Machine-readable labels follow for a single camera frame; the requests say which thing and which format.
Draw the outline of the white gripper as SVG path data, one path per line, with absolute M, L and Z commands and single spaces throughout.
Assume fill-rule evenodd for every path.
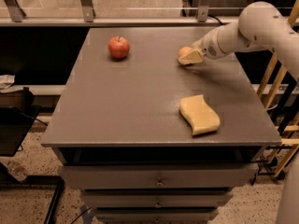
M 183 64 L 201 63 L 203 56 L 209 59 L 219 59 L 232 52 L 232 32 L 224 26 L 209 31 L 199 40 L 192 43 L 192 49 L 179 57 Z

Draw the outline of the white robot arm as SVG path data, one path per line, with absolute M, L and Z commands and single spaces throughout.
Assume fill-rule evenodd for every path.
M 205 58 L 219 59 L 233 52 L 268 49 L 282 66 L 299 79 L 299 34 L 271 4 L 253 3 L 240 13 L 238 21 L 213 29 L 181 49 L 182 64 L 200 63 Z M 299 157 L 287 174 L 278 209 L 276 224 L 299 224 Z

